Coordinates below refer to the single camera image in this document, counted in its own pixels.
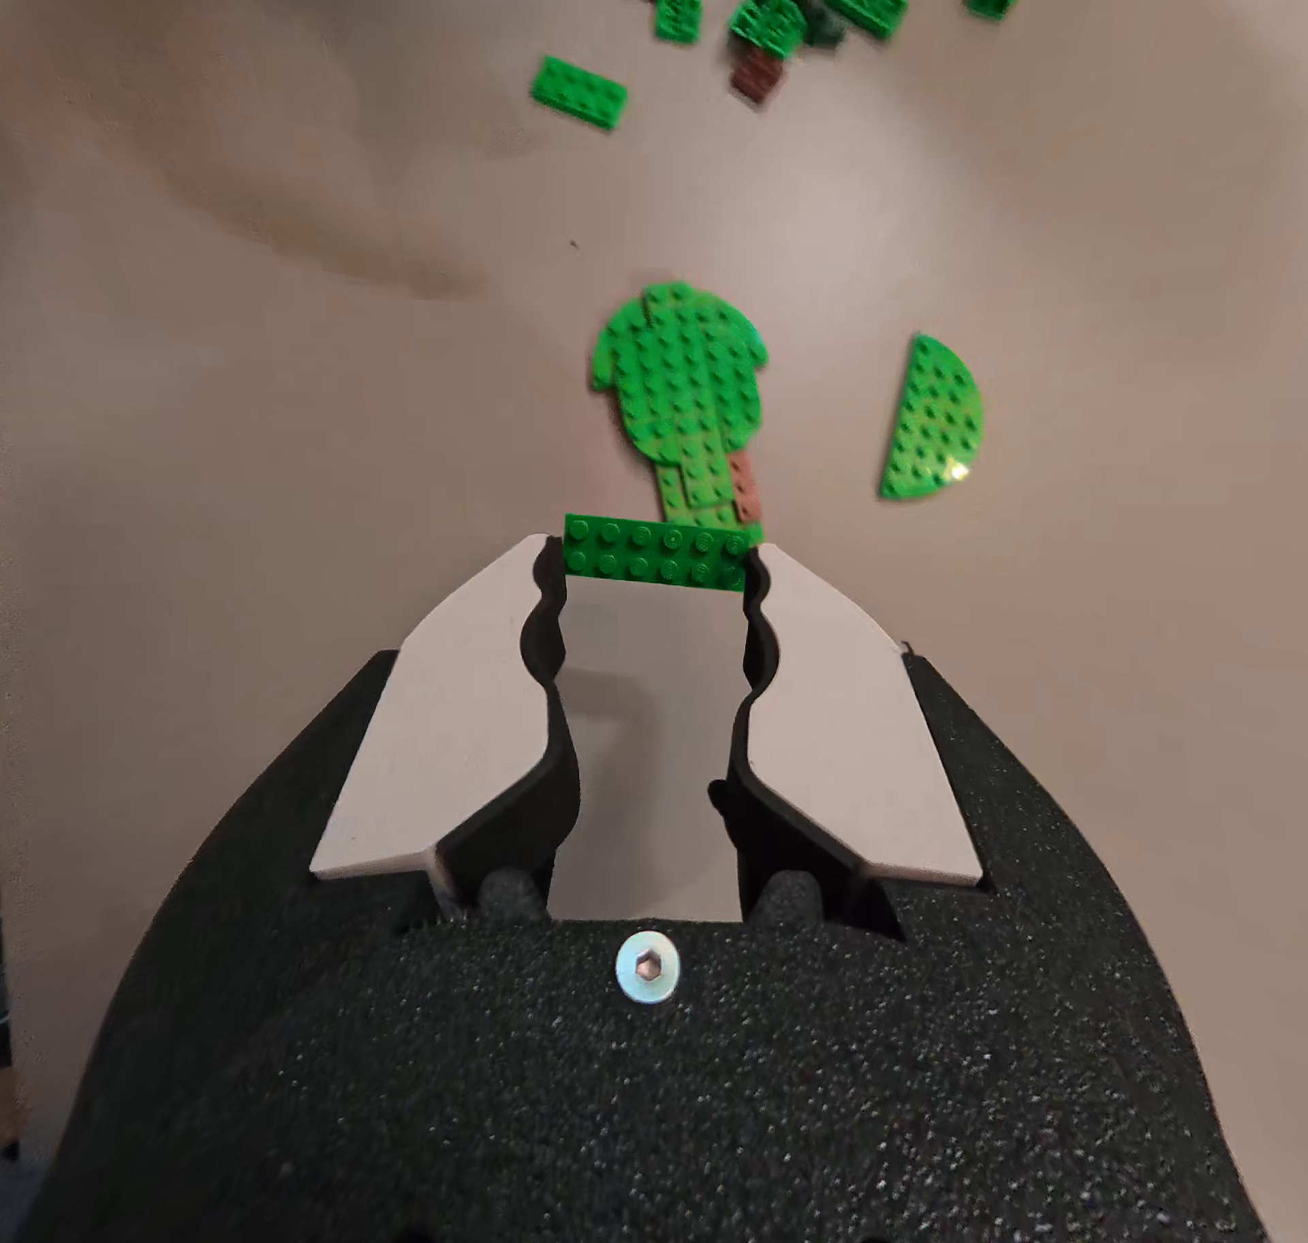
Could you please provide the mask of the long green lego plate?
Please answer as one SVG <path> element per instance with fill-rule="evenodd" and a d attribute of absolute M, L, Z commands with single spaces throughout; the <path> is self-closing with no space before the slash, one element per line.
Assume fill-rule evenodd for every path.
<path fill-rule="evenodd" d="M 753 545 L 745 532 L 576 513 L 561 529 L 569 576 L 710 592 L 742 590 Z"/>

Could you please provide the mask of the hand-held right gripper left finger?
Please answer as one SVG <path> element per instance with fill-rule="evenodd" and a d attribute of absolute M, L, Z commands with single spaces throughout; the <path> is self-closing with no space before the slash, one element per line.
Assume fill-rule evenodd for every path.
<path fill-rule="evenodd" d="M 309 862 L 319 881 L 423 875 L 462 914 L 515 872 L 547 907 L 580 806 L 557 678 L 561 539 L 532 533 L 402 641 Z"/>

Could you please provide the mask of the green rectangular lego plate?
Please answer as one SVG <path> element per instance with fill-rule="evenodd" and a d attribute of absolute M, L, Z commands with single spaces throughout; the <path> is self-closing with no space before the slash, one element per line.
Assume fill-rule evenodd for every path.
<path fill-rule="evenodd" d="M 539 59 L 529 95 L 537 105 L 602 133 L 617 130 L 627 105 L 623 83 L 551 56 Z"/>

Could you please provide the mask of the green lego plate assembly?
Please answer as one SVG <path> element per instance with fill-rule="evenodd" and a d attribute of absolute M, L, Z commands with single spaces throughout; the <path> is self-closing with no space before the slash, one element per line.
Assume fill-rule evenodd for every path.
<path fill-rule="evenodd" d="M 645 286 L 596 336 L 591 387 L 612 394 L 652 467 L 662 519 L 761 542 L 747 447 L 760 430 L 767 349 L 734 305 L 685 282 Z"/>

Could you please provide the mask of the green half-round lego plate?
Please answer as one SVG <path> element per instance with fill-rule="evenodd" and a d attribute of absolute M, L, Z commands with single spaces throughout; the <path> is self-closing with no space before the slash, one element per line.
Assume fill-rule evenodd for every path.
<path fill-rule="evenodd" d="M 925 500 L 961 482 L 985 435 L 985 406 L 970 368 L 934 336 L 915 333 L 900 381 L 877 495 Z"/>

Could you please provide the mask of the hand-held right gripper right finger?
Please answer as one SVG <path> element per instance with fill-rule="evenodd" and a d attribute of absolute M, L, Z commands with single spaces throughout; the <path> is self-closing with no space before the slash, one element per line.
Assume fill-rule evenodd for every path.
<path fill-rule="evenodd" d="M 747 692 L 710 783 L 741 916 L 807 875 L 826 919 L 891 919 L 887 885 L 982 891 L 985 869 L 900 644 L 773 543 L 745 560 Z"/>

